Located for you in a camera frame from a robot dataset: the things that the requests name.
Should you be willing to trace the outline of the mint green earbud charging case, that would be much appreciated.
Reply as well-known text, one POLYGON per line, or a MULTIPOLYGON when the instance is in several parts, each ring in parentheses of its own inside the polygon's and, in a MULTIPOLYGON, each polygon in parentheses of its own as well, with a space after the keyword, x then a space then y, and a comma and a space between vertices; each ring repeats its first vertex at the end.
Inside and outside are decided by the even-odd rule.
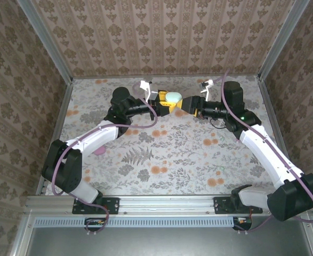
POLYGON ((165 95, 165 101, 170 103, 178 103, 182 99, 182 95, 179 92, 167 92, 165 95))

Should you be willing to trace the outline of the grey sheet metal panel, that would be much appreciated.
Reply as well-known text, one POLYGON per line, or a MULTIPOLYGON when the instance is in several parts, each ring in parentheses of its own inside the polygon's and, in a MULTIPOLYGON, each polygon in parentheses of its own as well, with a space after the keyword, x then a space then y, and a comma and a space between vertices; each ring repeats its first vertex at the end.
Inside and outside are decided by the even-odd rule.
POLYGON ((23 218, 10 256, 313 256, 313 224, 261 215, 248 231, 106 226, 94 233, 84 227, 35 228, 37 217, 43 216, 23 218))

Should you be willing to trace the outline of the aluminium table side rail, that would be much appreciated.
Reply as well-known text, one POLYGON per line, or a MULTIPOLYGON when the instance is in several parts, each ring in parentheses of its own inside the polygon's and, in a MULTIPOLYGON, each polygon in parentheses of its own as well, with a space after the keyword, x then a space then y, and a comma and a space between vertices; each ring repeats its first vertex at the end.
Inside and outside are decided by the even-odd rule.
POLYGON ((262 154, 270 154, 268 160, 266 160, 266 169, 270 167, 270 177, 275 179, 276 182, 285 183, 285 180, 297 180, 303 175, 303 172, 289 160, 284 139, 265 82, 260 81, 258 77, 256 78, 275 138, 275 141, 272 141, 271 136, 266 135, 266 132, 260 131, 262 134, 261 140, 265 146, 265 150, 262 151, 262 154))
MULTIPOLYGON (((71 94, 73 91, 73 80, 71 80, 70 83, 67 84, 66 86, 66 90, 65 90, 65 94, 63 97, 63 101, 60 107, 60 111, 58 114, 58 118, 55 124, 55 128, 54 128, 54 132, 52 135, 52 139, 51 139, 51 143, 56 140, 59 139, 61 136, 61 132, 62 132, 62 128, 63 128, 63 124, 65 122, 65 118, 66 118, 66 114, 67 114, 67 109, 69 106, 69 102, 70 102, 70 98, 71 98, 71 94)), ((37 196, 41 195, 44 193, 44 189, 45 189, 46 185, 45 185, 45 178, 44 177, 40 177, 39 179, 39 183, 36 189, 36 194, 37 196)))

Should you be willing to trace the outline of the aluminium frame post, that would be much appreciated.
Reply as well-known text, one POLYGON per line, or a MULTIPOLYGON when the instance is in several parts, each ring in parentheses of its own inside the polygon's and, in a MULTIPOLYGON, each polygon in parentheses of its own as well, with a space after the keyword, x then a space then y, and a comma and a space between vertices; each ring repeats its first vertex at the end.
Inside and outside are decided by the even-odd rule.
POLYGON ((60 75, 66 84, 71 84, 73 76, 64 61, 61 52, 58 50, 56 43, 52 38, 52 34, 48 31, 41 15, 38 14, 31 0, 17 0, 29 22, 31 23, 37 36, 43 43, 53 63, 58 69, 60 75))
POLYGON ((274 40, 261 68, 258 73, 260 81, 264 81, 269 75, 272 67, 274 66, 276 60, 278 59, 281 51, 283 50, 285 44, 287 43, 290 35, 292 34, 294 28, 299 22, 303 12, 308 6, 310 0, 295 0, 289 13, 284 20, 284 23, 279 30, 279 33, 274 40))

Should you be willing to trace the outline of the aluminium mounting rail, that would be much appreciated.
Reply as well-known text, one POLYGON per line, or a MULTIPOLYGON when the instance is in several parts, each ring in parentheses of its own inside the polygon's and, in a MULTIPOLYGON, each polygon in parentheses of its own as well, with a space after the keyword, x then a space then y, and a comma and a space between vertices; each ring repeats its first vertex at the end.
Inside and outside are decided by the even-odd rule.
MULTIPOLYGON (((175 196, 108 196, 118 197, 118 214, 111 217, 186 217, 186 216, 257 216, 270 214, 263 209, 260 214, 216 214, 214 197, 227 195, 175 195, 175 196)), ((36 216, 84 216, 104 217, 105 214, 83 215, 72 214, 73 197, 71 196, 29 196, 23 213, 36 216)))

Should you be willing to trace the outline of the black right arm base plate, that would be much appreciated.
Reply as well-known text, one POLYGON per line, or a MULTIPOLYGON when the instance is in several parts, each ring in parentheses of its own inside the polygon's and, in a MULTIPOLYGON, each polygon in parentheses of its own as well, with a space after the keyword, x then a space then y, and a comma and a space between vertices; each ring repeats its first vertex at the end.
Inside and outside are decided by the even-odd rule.
POLYGON ((260 214, 263 209, 255 206, 246 206, 240 199, 231 197, 214 197, 214 210, 216 214, 260 214))

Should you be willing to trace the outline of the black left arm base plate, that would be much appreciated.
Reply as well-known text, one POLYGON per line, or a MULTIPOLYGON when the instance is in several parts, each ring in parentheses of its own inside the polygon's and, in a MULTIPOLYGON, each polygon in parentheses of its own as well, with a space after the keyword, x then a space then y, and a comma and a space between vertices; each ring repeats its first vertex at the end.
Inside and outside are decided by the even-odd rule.
MULTIPOLYGON (((108 210, 109 214, 118 214, 119 211, 118 197, 101 197, 96 199, 93 204, 99 204, 108 210)), ((72 214, 94 215, 94 214, 106 214, 103 209, 98 207, 89 206, 74 200, 72 214)))

